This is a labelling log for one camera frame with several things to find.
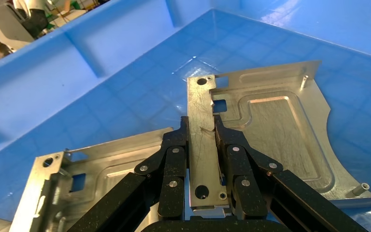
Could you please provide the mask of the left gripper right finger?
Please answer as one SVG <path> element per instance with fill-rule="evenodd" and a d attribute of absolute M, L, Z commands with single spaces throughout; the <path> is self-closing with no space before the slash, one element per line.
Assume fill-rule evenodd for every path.
<path fill-rule="evenodd" d="M 364 227 L 214 116 L 230 204 L 259 232 L 362 232 Z"/>

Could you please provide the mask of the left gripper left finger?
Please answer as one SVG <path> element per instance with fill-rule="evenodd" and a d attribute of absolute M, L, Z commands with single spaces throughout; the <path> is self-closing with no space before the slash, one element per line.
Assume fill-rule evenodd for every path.
<path fill-rule="evenodd" d="M 68 230 L 70 232 L 134 232 L 157 208 L 157 221 L 145 232 L 168 232 L 185 213 L 185 177 L 189 122 L 181 117 L 180 128 L 162 137 L 160 149 L 126 174 Z"/>

